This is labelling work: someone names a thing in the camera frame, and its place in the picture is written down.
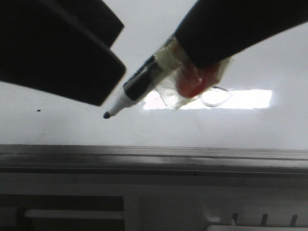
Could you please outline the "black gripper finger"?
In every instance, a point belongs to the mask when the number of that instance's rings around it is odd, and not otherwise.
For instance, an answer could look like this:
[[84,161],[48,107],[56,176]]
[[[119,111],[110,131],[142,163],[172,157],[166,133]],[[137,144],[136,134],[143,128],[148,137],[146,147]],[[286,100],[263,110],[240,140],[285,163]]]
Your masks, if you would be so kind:
[[174,36],[205,67],[307,21],[306,0],[199,0]]
[[3,0],[0,79],[102,105],[126,72],[111,50],[123,27],[102,0]]

